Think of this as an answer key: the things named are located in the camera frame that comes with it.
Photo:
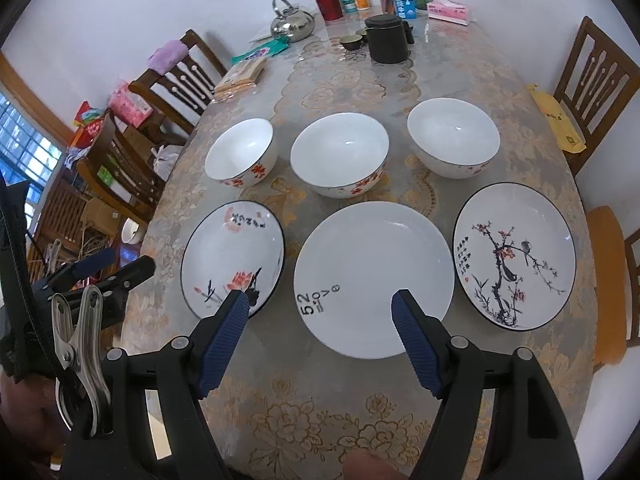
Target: bowl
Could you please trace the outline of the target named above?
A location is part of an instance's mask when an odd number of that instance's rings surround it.
[[[226,186],[257,184],[273,169],[278,147],[266,119],[248,119],[220,135],[207,153],[204,171]]]
[[[138,244],[145,237],[146,227],[134,222],[131,218],[127,218],[122,227],[120,237],[126,244]]]
[[[356,34],[359,34],[362,36],[362,43],[369,43],[369,38],[367,38],[366,28],[359,28],[358,30],[356,30]]]
[[[455,285],[451,251],[438,228],[393,202],[360,202],[332,214],[306,239],[296,261],[298,314],[329,348],[359,359],[404,352],[391,298],[411,291],[440,320]]]
[[[500,148],[500,132],[491,117],[459,99],[423,101],[411,110],[406,125],[417,157],[446,178],[477,175]]]
[[[205,217],[189,238],[180,265],[182,294],[203,318],[213,316],[229,292],[242,290],[253,316],[278,286],[284,261],[284,234],[273,213],[250,200],[230,202]]]
[[[359,34],[343,36],[338,41],[347,50],[358,50],[362,46],[362,36]]]
[[[291,169],[330,198],[358,196],[380,180],[389,151],[385,127],[363,114],[333,114],[307,126],[291,148]]]
[[[501,182],[476,192],[460,211],[453,248],[469,301],[507,330],[548,323],[574,287],[571,231],[548,198],[523,184]]]

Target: human hand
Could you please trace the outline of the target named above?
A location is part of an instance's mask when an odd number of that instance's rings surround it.
[[[30,375],[15,384],[0,374],[0,416],[14,439],[35,462],[47,462],[62,444],[64,423],[55,397],[56,382]]]
[[[407,476],[367,449],[355,449],[342,464],[344,480],[406,480]]]

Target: purple towel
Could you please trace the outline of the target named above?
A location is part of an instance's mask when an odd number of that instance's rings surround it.
[[[147,61],[146,65],[151,69],[164,75],[176,66],[184,56],[189,53],[187,46],[179,40],[168,41],[165,46],[156,50]]]

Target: floral tablecloth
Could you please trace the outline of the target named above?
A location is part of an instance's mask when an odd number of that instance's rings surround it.
[[[238,197],[265,204],[279,218],[287,241],[280,285],[249,320],[222,385],[202,402],[225,460],[258,479],[338,478],[341,461],[356,448],[371,449],[409,472],[436,415],[438,402],[419,386],[405,354],[377,361],[341,356],[318,342],[297,313],[292,293],[297,254],[324,218],[350,203],[405,204],[428,216],[450,242],[460,208],[481,187],[511,181],[542,192],[564,215],[576,245],[575,286],[564,310],[533,332],[508,332],[485,320],[456,284],[444,325],[482,349],[533,349],[574,433],[591,384],[596,299],[584,211],[564,156],[523,82],[476,24],[431,22],[426,42],[424,22],[417,20],[410,58],[398,65],[372,62],[366,48],[349,54],[340,47],[337,38],[360,26],[357,20],[319,25],[314,35],[270,60],[254,93],[207,109],[142,245],[142,253],[156,260],[156,274],[129,296],[122,331],[129,353],[153,351],[176,335],[189,334],[198,319],[181,293],[180,261],[199,222]],[[500,130],[500,151],[475,178],[441,178],[409,150],[409,111],[420,101],[443,96],[476,104]],[[332,200],[293,175],[289,151],[307,125],[345,111],[369,114],[385,125],[389,162],[371,191]],[[274,125],[280,152],[274,170],[245,190],[208,179],[204,159],[212,143],[232,124],[252,117]],[[149,404],[159,416],[157,401],[151,398]],[[487,394],[467,478],[478,473],[491,406]]]

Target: yellow envelope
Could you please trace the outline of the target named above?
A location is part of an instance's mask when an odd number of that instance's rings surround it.
[[[536,100],[538,107],[546,117],[546,121],[551,126],[551,130],[556,136],[558,146],[564,152],[580,153],[587,149],[587,146],[575,131],[574,125],[568,115],[564,113],[560,103],[553,96],[536,90],[538,85],[529,85],[527,88]]]

